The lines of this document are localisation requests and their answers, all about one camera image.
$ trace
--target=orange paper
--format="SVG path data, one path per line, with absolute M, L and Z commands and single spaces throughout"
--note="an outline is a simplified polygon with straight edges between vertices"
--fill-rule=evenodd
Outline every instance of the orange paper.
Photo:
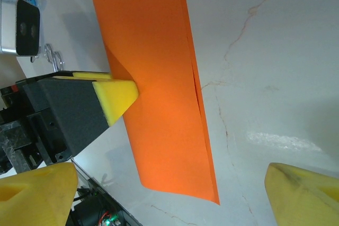
M 141 183 L 219 204 L 186 0 L 93 0 Z

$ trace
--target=white table surface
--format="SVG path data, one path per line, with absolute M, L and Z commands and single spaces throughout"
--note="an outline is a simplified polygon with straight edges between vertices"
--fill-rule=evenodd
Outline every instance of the white table surface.
M 276 225 L 270 162 L 339 176 L 339 0 L 187 1 L 221 205 L 144 188 L 122 120 L 75 159 L 143 225 Z M 92 0 L 38 2 L 68 70 L 109 70 Z

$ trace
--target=folded orange paper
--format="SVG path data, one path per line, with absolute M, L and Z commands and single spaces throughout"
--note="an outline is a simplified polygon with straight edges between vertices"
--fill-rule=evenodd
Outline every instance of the folded orange paper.
M 141 183 L 219 204 L 186 0 L 93 0 Z

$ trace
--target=silver device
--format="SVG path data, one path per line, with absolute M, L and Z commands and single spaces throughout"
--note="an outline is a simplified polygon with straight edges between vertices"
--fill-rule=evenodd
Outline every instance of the silver device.
M 25 0 L 0 0 L 0 54 L 39 53 L 40 11 Z

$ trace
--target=orange sheet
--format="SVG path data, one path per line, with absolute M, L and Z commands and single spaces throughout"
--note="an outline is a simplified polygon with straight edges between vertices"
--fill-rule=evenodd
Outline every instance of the orange sheet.
M 93 0 L 141 183 L 219 204 L 186 0 Z

